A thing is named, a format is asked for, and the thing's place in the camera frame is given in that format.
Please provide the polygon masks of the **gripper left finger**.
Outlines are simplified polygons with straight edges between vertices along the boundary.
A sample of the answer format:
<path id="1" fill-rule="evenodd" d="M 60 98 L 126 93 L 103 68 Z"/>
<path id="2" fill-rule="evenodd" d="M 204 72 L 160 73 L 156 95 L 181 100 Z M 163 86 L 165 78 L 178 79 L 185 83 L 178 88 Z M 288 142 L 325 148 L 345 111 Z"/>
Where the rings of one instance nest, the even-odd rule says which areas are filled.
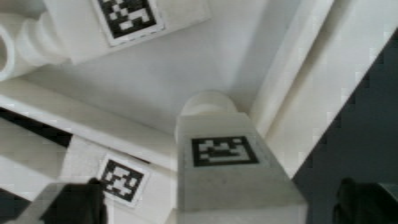
<path id="1" fill-rule="evenodd" d="M 105 184 L 51 183 L 28 205 L 16 224 L 108 224 Z"/>

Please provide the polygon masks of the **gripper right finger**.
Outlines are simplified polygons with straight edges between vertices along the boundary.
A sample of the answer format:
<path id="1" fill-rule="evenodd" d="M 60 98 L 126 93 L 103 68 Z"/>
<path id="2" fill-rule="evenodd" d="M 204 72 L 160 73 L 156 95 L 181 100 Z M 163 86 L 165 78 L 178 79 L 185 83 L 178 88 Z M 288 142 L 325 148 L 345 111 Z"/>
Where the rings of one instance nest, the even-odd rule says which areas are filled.
<path id="1" fill-rule="evenodd" d="M 398 224 L 398 184 L 341 180 L 332 224 Z"/>

